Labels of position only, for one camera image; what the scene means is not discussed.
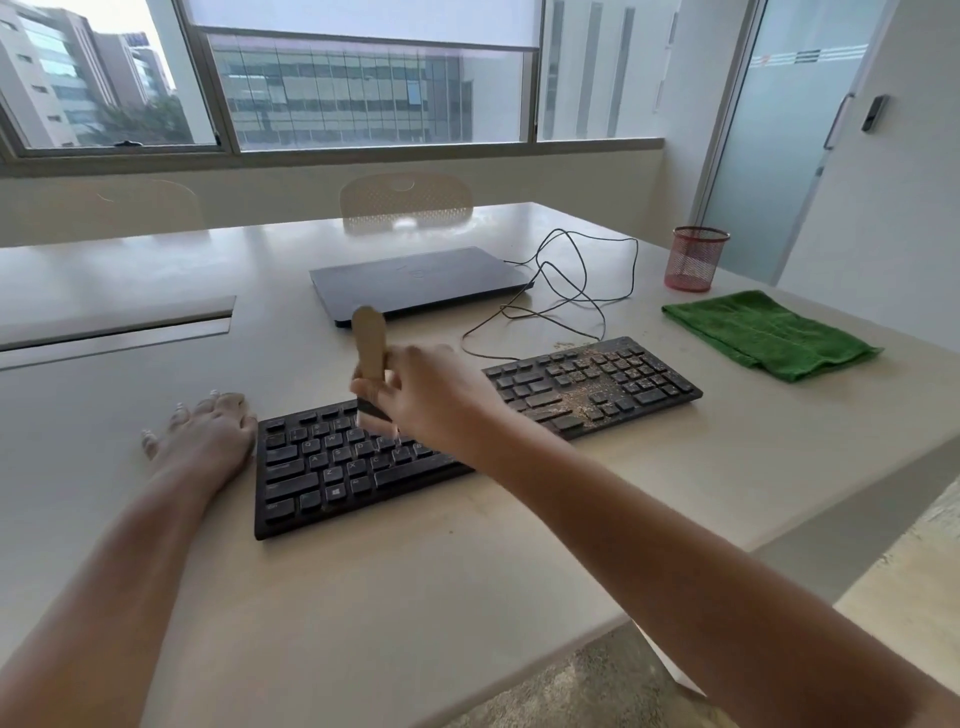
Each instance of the space bar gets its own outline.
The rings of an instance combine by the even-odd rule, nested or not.
[[[374,476],[374,480],[377,488],[391,488],[400,483],[405,483],[407,480],[412,480],[426,473],[433,473],[440,468],[446,468],[456,463],[457,461],[449,455],[430,455],[430,457],[424,457],[406,465],[397,465],[395,468],[380,471]]]

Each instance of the keyboard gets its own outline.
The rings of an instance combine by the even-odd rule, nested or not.
[[[566,440],[697,400],[703,392],[629,337],[484,370],[501,399]],[[259,424],[258,541],[470,473],[402,433],[371,435],[357,401]]]

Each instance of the folded cloth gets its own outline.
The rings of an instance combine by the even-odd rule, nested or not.
[[[666,305],[663,313],[738,364],[784,381],[858,364],[883,351],[798,316],[761,291]]]

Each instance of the chair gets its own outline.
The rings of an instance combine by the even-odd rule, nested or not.
[[[189,187],[134,175],[25,185],[13,205],[14,244],[67,243],[206,227]]]
[[[473,195],[452,175],[390,172],[347,184],[340,190],[340,214],[350,234],[391,231],[400,220],[447,228],[470,219]]]

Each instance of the tree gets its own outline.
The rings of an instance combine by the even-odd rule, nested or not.
[[[176,96],[166,96],[140,109],[101,105],[97,124],[84,134],[87,143],[113,146],[123,141],[141,144],[192,144],[193,134]]]

